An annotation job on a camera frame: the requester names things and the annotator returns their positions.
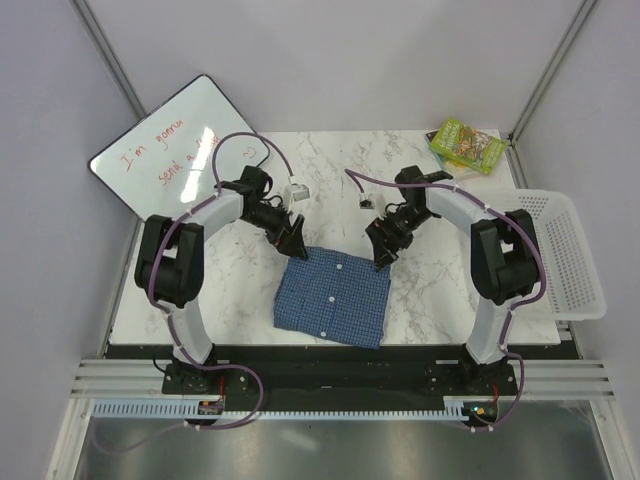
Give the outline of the blue checked long sleeve shirt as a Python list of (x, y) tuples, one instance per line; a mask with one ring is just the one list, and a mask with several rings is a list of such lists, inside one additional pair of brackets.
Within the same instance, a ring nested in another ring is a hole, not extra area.
[(276, 328), (377, 350), (385, 334), (391, 270), (321, 247), (288, 260), (274, 299)]

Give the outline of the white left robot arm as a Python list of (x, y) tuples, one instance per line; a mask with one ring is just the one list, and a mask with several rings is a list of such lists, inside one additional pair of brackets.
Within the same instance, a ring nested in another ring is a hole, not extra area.
[(280, 254), (306, 260), (304, 217), (291, 218), (291, 206), (310, 198), (309, 189), (291, 181), (277, 204), (267, 198), (272, 178), (259, 167), (246, 167), (235, 181), (224, 181), (211, 197), (177, 219), (152, 215), (144, 225), (134, 272), (136, 286), (165, 314), (173, 356), (189, 364), (185, 382), (208, 393), (219, 382), (219, 369), (207, 360), (213, 342), (206, 332), (198, 296), (204, 283), (205, 243), (237, 220), (264, 231)]

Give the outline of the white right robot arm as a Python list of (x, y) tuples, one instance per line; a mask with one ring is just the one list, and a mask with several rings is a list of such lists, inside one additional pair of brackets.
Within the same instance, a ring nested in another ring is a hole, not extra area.
[(483, 392), (494, 381), (491, 364), (506, 356), (512, 310), (525, 302), (535, 285), (546, 288), (533, 218), (524, 209), (500, 213), (464, 191), (443, 171), (402, 169), (390, 184), (403, 201), (379, 214), (365, 229), (382, 270), (414, 240), (413, 232), (431, 218), (444, 218), (470, 240), (470, 275), (480, 296), (476, 319), (465, 347), (469, 362), (458, 368), (467, 392)]

